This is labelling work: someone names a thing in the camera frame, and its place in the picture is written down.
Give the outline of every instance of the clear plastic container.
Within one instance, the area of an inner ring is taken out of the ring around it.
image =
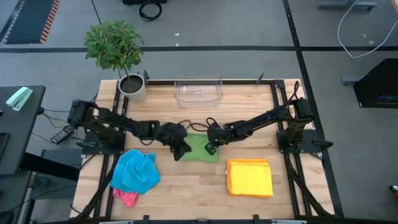
[[[174,86],[174,97],[184,108],[216,107],[223,97],[220,74],[177,75]]]

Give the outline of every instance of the wooden table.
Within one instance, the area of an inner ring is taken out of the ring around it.
[[[398,12],[398,0],[391,0],[392,5],[394,5],[396,11]]]
[[[285,80],[288,97],[292,94],[295,81]],[[115,91],[116,80],[103,80],[96,100],[98,106],[111,108]],[[204,123],[211,116],[222,125],[253,118],[274,107],[269,85],[224,85],[223,93],[220,105],[216,108],[181,108],[174,98],[173,86],[148,86],[146,101],[141,105],[129,103],[127,117],[135,120],[154,119],[161,123],[177,123],[185,119]],[[302,87],[297,95],[304,96]],[[119,102],[119,113],[122,100],[123,96]],[[114,199],[112,220],[142,220],[143,215],[150,215],[151,220],[252,219],[254,214],[260,215],[261,219],[293,218],[287,173],[283,155],[279,152],[276,129],[277,125],[273,124],[256,131],[245,141],[222,146],[218,164],[175,162],[168,147],[159,142],[143,146],[128,133],[125,150],[154,152],[161,177],[159,184],[139,196],[134,208],[126,208],[119,199]],[[271,166],[274,196],[268,199],[229,196],[225,171],[226,161],[230,158],[266,158]],[[334,213],[321,160],[309,154],[302,154],[301,158],[307,187],[327,211]],[[75,209],[82,210],[96,192],[102,161],[103,156],[96,156],[80,172],[73,202]],[[303,214],[298,187],[296,191]],[[101,215],[105,213],[107,195],[105,192]]]

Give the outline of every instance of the mint green object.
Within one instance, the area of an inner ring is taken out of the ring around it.
[[[203,161],[209,163],[218,163],[220,156],[218,150],[210,155],[205,146],[209,143],[207,134],[192,134],[184,138],[184,141],[191,147],[192,152],[186,152],[180,161]]]
[[[12,106],[14,111],[20,111],[32,93],[33,90],[21,87],[6,101],[6,104],[7,106]]]
[[[17,105],[15,105],[12,109],[14,111],[20,111],[22,109],[22,107],[25,105],[26,101],[29,99],[29,97],[31,96],[31,94],[33,93],[33,90],[29,90],[26,95],[20,99],[17,103]]]
[[[29,88],[21,87],[18,91],[16,91],[7,101],[7,106],[14,106],[18,103],[20,99],[22,99],[28,92]]]

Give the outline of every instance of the green cloth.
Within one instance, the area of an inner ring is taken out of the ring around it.
[[[217,163],[219,161],[218,150],[213,155],[210,155],[205,146],[209,143],[207,134],[192,134],[184,138],[184,141],[191,147],[192,152],[186,152],[181,161],[203,161],[209,163]]]

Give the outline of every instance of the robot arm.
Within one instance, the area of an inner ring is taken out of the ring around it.
[[[291,146],[297,147],[302,142],[302,131],[306,124],[313,121],[313,114],[306,99],[293,100],[295,92],[289,101],[282,106],[277,106],[273,110],[256,116],[248,121],[235,121],[226,123],[223,127],[219,126],[213,118],[212,124],[207,129],[208,139],[214,147],[222,146],[230,142],[243,141],[250,137],[253,132],[278,121],[286,121],[289,125],[286,129],[287,141]],[[289,106],[294,108],[294,117],[290,114]]]
[[[98,110],[98,116],[93,115],[94,110]],[[100,108],[94,102],[82,100],[72,102],[68,123],[74,128],[83,127],[85,130],[89,129],[110,145],[116,143],[119,132],[114,128],[104,126],[104,124],[129,131],[140,140],[154,139],[160,126],[159,121],[134,121],[113,113],[107,108]]]
[[[94,110],[98,110],[98,116],[94,116]],[[178,161],[185,152],[190,152],[191,147],[184,142],[184,137],[188,136],[187,130],[180,123],[165,123],[160,125],[159,121],[134,121],[107,108],[100,108],[94,102],[75,100],[69,112],[68,123],[77,129],[83,127],[97,134],[100,139],[111,147],[118,145],[120,132],[113,127],[131,132],[133,136],[143,140],[161,142],[164,146],[170,146],[170,151],[174,154],[174,159]]]

